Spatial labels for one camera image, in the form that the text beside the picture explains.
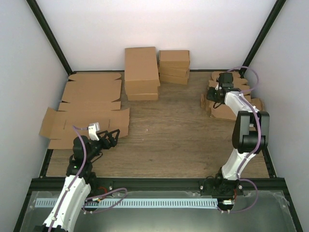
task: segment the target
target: wooden tabletop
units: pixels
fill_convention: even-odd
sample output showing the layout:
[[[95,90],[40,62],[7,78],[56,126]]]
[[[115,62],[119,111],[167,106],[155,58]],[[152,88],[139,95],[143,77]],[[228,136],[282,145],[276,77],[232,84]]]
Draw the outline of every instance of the wooden tabletop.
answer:
[[[103,151],[94,164],[98,177],[203,178],[215,175],[232,150],[233,121],[210,118],[201,108],[210,72],[191,72],[188,85],[161,83],[158,101],[128,101],[129,136]],[[64,176],[72,150],[54,150],[47,176]],[[242,177],[268,178],[262,153]]]

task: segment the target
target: brown table surface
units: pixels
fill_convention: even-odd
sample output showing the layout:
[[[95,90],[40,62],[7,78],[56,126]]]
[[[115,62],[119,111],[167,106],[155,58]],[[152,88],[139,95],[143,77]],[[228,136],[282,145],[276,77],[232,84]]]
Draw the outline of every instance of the brown table surface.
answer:
[[[233,121],[210,118],[201,108],[210,72],[191,72],[188,85],[161,83],[158,101],[128,101],[129,136],[103,151],[94,164],[98,177],[203,178],[215,175],[232,150]],[[64,176],[72,150],[54,150],[47,176]],[[262,153],[242,177],[268,177]]]

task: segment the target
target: white slotted strip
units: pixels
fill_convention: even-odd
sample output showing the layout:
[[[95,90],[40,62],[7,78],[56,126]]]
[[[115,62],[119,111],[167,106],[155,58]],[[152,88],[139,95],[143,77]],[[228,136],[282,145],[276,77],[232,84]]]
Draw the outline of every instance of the white slotted strip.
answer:
[[[104,199],[99,203],[89,203],[87,208],[108,208],[115,204],[118,199]],[[36,208],[52,208],[57,198],[38,198],[35,202]],[[217,199],[124,199],[115,208],[198,208],[216,209]]]

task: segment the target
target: wooden table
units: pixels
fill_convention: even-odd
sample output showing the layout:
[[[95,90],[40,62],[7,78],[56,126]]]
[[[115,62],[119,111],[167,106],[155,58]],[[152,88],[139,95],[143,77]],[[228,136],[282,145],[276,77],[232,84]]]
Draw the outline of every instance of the wooden table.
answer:
[[[98,177],[203,178],[215,175],[229,158],[233,121],[210,118],[201,108],[210,72],[191,72],[187,86],[161,83],[158,101],[128,101],[129,136],[103,151],[93,165]],[[54,150],[47,176],[64,176],[72,150]],[[242,177],[268,177],[262,153]]]

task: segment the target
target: cardboard box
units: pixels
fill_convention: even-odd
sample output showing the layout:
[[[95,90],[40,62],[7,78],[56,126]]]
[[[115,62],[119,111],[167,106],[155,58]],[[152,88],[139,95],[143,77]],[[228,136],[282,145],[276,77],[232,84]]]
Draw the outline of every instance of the cardboard box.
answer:
[[[119,73],[77,73],[69,76],[59,111],[48,108],[40,135],[50,139],[49,149],[72,149],[77,137],[72,126],[84,128],[98,122],[101,131],[120,129],[128,135],[129,109],[120,110]],[[88,136],[88,131],[81,130]]]
[[[259,98],[252,99],[251,102],[258,110],[263,111],[264,105]],[[218,108],[213,108],[213,102],[207,100],[207,105],[211,109],[211,117],[236,120],[236,115],[227,105],[221,105]]]
[[[160,81],[170,82],[170,83],[175,83],[175,84],[186,85],[188,83],[188,78],[189,78],[189,72],[187,73],[187,76],[185,78],[178,77],[178,76],[165,75],[162,73],[160,74]]]
[[[213,81],[216,81],[217,78],[219,78],[219,74],[224,73],[221,71],[215,71],[211,73],[211,79]],[[245,78],[241,78],[239,72],[230,72],[233,74],[233,83],[234,84],[240,84],[240,85],[246,85],[248,83],[248,80]]]
[[[125,49],[125,85],[160,86],[155,47],[134,47]]]
[[[240,90],[249,90],[249,89],[250,89],[250,86],[248,86],[248,85],[242,85],[242,84],[240,84],[240,83],[234,83],[234,82],[233,82],[233,84],[234,84],[234,87],[235,87],[235,88],[239,88]],[[213,80],[209,80],[209,85],[208,85],[208,87],[214,87],[214,88],[216,88],[217,85],[218,85],[218,82],[213,81]],[[250,93],[251,93],[251,91],[246,91],[246,92],[244,92],[244,94],[246,94],[246,95],[248,95],[248,94],[250,94]]]
[[[159,51],[161,67],[189,68],[190,52],[188,50],[161,50]]]
[[[145,93],[158,93],[159,87],[156,85],[148,85],[143,82],[137,82],[134,86],[126,85],[126,94],[145,94]]]
[[[187,77],[189,69],[187,68],[169,68],[165,66],[159,66],[159,73],[170,76]]]
[[[158,98],[158,93],[127,94],[127,99],[129,101],[157,101]]]

